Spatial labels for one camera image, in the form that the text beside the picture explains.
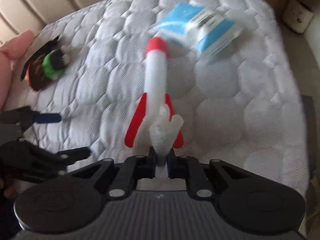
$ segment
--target red rocket fin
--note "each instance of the red rocket fin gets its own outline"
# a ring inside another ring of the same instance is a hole
[[[146,105],[147,105],[147,93],[144,93],[140,99],[140,102],[137,106],[136,111],[134,112],[129,128],[124,137],[124,144],[127,145],[127,147],[129,148],[133,147],[134,139],[136,138],[138,129],[143,121],[143,118],[146,115]]]
[[[169,120],[171,121],[171,118],[174,115],[174,109],[173,109],[169,94],[165,94],[165,103],[169,106],[169,109],[170,109]],[[176,140],[174,141],[173,147],[176,148],[176,149],[179,149],[179,148],[181,148],[183,146],[183,143],[184,143],[183,135],[182,135],[182,132],[180,130],[178,135],[177,135]]]

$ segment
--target blue package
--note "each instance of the blue package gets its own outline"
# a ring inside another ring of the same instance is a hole
[[[204,55],[222,50],[242,31],[236,22],[186,3],[177,4],[155,28]]]

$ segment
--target quilted mattress cover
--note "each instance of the quilted mattress cover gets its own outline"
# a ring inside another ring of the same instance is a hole
[[[124,135],[144,87],[145,49],[151,30],[178,2],[207,6],[244,30],[208,63],[164,37],[167,92],[184,119],[178,155],[208,163],[219,158],[305,194],[308,168],[300,96],[281,33],[263,0],[105,0],[47,25],[16,69],[5,109],[30,105],[60,112],[58,124],[26,133],[49,151],[89,146],[89,159],[123,162],[137,154]],[[71,48],[63,77],[40,93],[19,77],[26,60],[50,39]],[[146,154],[147,147],[139,154]]]

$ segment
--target blue handle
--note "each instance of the blue handle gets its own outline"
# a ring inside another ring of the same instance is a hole
[[[60,114],[39,114],[35,122],[36,123],[56,123],[61,122],[62,117]]]

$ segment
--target black mechanical arm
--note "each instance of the black mechanical arm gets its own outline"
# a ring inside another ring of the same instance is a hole
[[[139,191],[139,179],[155,177],[152,147],[147,156],[123,163],[108,158],[64,172],[89,153],[81,148],[52,155],[19,139],[0,147],[7,172],[39,183],[15,201],[25,230],[17,239],[303,239],[297,230],[306,205],[290,187],[222,160],[203,164],[176,156],[172,149],[168,177],[184,179],[186,190]]]

